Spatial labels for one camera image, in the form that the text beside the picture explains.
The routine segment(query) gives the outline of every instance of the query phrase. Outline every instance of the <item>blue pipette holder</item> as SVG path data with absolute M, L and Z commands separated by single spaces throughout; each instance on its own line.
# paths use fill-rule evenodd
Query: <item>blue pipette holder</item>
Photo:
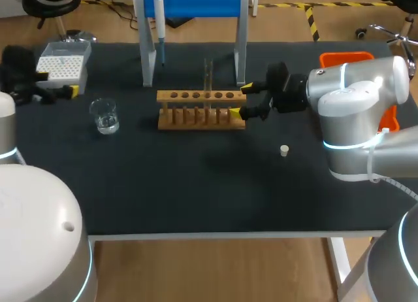
M 153 0 L 134 0 L 140 35 L 140 54 L 144 86 L 152 86 L 155 67 L 154 42 L 148 18 L 154 18 Z M 248 0 L 164 0 L 167 18 L 238 18 L 234 61 L 236 85 L 245 84 L 248 39 Z

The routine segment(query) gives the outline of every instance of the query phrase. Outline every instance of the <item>table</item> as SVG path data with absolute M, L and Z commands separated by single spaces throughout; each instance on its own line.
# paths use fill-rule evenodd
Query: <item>table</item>
M 273 112 L 245 131 L 157 130 L 156 89 L 201 89 L 204 58 L 214 59 L 214 90 L 236 89 L 232 46 L 167 44 L 155 86 L 143 88 L 137 44 L 93 44 L 86 95 L 20 107 L 18 147 L 28 164 L 69 186 L 94 241 L 339 237 L 330 239 L 336 271 L 349 272 L 341 237 L 379 236 L 415 201 L 385 182 L 333 178 L 310 111 Z M 277 61 L 307 74 L 323 52 L 358 50 L 391 55 L 380 42 L 250 43 L 246 79 L 262 80 Z M 98 97 L 116 100 L 115 135 L 98 134 L 89 117 Z M 398 121 L 402 128 L 418 124 L 411 97 L 398 107 Z M 286 158 L 283 144 L 290 147 Z M 418 180 L 400 181 L 418 191 Z

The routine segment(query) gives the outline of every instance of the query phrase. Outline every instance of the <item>black table mat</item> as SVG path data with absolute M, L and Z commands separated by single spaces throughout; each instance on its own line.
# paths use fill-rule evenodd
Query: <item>black table mat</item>
M 232 48 L 168 44 L 154 87 L 143 88 L 137 44 L 94 44 L 84 96 L 18 108 L 19 149 L 28 164 L 68 185 L 90 235 L 382 230 L 410 209 L 413 199 L 388 183 L 333 178 L 309 111 L 272 112 L 245 131 L 158 131 L 156 89 L 202 89 L 207 57 L 214 89 L 234 88 Z M 391 54 L 376 42 L 251 43 L 246 80 L 262 80 L 269 63 L 308 73 L 322 52 L 355 50 Z M 88 107 L 97 97 L 118 104 L 115 135 L 95 130 Z M 418 124 L 412 98 L 398 108 L 398 120 Z M 285 159 L 283 144 L 290 147 Z M 418 191 L 418 180 L 401 182 Z

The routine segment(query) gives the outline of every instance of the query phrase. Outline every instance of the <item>orange container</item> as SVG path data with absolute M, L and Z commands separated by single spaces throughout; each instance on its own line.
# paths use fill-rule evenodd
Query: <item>orange container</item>
M 321 68 L 327 68 L 342 65 L 343 63 L 371 59 L 374 59 L 374 56 L 369 52 L 324 52 L 319 57 L 319 62 L 321 63 Z M 390 132 L 399 131 L 399 123 L 396 119 L 396 106 L 392 106 L 383 114 L 379 124 L 379 132 L 384 127 L 388 127 Z

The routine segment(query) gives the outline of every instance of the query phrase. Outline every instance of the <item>black cable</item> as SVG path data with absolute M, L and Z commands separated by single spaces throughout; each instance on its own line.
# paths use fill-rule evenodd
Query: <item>black cable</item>
M 130 17 L 123 16 L 114 6 L 120 7 L 123 11 L 129 13 Z M 138 31 L 138 28 L 133 26 L 133 22 L 138 23 L 138 21 L 135 19 L 134 14 L 130 10 L 125 8 L 125 7 L 128 7 L 128 5 L 126 5 L 125 3 L 120 3 L 120 2 L 112 0 L 110 5 L 107 5 L 107 7 L 111 11 L 115 12 L 121 19 L 129 20 L 129 27 L 131 29 L 134 29 L 135 31 Z

